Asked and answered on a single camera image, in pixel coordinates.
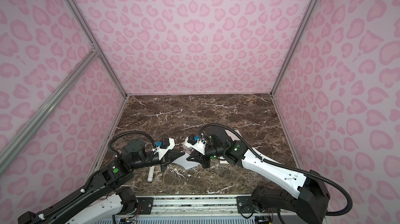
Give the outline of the green floral letter paper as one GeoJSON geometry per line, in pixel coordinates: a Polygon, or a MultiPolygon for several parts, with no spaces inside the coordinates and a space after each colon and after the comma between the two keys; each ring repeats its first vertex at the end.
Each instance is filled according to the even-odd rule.
{"type": "Polygon", "coordinates": [[[199,166],[198,162],[188,161],[187,158],[189,158],[189,155],[187,153],[185,153],[184,155],[177,158],[172,163],[183,167],[185,170],[190,170],[192,168],[199,166]]]}

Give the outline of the cream white envelope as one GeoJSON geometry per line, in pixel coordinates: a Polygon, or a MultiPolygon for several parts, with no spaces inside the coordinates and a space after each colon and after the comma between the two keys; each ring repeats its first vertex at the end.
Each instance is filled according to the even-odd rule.
{"type": "Polygon", "coordinates": [[[243,167],[242,162],[249,148],[235,134],[225,131],[224,150],[221,157],[232,166],[243,167]]]}

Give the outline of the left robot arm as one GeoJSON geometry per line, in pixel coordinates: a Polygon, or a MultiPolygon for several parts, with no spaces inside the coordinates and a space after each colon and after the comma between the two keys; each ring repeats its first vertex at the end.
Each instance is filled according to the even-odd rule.
{"type": "Polygon", "coordinates": [[[18,223],[66,224],[99,198],[118,191],[133,178],[135,170],[159,165],[165,171],[169,164],[185,154],[174,147],[172,138],[164,138],[155,151],[147,152],[144,140],[134,138],[122,148],[115,160],[90,175],[78,190],[37,213],[25,212],[18,217],[18,223]]]}

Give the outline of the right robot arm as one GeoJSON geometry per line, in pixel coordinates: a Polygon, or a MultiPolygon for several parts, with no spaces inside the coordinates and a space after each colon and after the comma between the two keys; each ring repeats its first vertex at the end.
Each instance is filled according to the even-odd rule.
{"type": "Polygon", "coordinates": [[[210,166],[212,159],[223,158],[232,166],[256,172],[280,186],[280,189],[257,186],[251,195],[251,208],[255,211],[284,209],[296,213],[308,224],[323,222],[330,194],[316,173],[286,168],[252,148],[237,131],[221,126],[210,126],[200,134],[188,136],[184,145],[193,151],[189,160],[204,168],[210,166]]]}

